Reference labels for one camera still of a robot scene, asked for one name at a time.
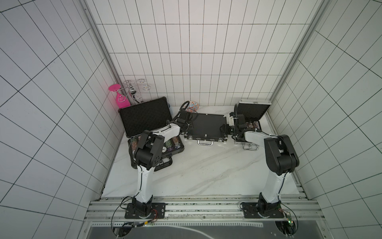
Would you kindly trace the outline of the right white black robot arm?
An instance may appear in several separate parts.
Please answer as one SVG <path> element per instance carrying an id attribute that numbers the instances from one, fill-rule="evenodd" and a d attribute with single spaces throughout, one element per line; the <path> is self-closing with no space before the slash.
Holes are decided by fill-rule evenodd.
<path id="1" fill-rule="evenodd" d="M 281 192 L 286 176 L 299 166 L 299 159 L 287 135 L 275 135 L 250 127 L 245 116 L 235 112 L 229 117 L 230 134 L 236 144 L 244 150 L 265 150 L 265 161 L 269 169 L 264 189 L 259 194 L 256 211 L 262 217 L 281 208 Z"/>

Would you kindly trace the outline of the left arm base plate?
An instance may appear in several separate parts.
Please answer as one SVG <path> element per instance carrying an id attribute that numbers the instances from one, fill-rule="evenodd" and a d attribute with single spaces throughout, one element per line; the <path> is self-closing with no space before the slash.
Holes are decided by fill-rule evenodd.
<path id="1" fill-rule="evenodd" d="M 137 206 L 128 203 L 126 208 L 125 219 L 164 219 L 166 203 L 151 203 L 149 206 Z"/>

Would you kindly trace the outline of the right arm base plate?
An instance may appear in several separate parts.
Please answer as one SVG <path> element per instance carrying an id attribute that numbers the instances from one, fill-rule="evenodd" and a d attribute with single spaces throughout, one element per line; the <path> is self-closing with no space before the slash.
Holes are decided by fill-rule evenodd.
<path id="1" fill-rule="evenodd" d="M 283 219 L 285 216 L 280 210 L 280 203 L 253 203 L 242 202 L 240 209 L 246 219 Z"/>

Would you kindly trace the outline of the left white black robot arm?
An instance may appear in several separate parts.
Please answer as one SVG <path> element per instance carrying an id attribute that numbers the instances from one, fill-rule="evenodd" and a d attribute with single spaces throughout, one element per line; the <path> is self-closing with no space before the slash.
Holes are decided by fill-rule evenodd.
<path id="1" fill-rule="evenodd" d="M 155 167 L 162 158 L 163 146 L 166 141 L 185 133 L 190 126 L 192 117 L 187 111 L 190 101 L 186 101 L 171 121 L 162 128 L 145 130 L 137 144 L 133 157 L 138 169 L 137 194 L 132 199 L 132 206 L 144 215 L 152 210 L 152 177 Z"/>

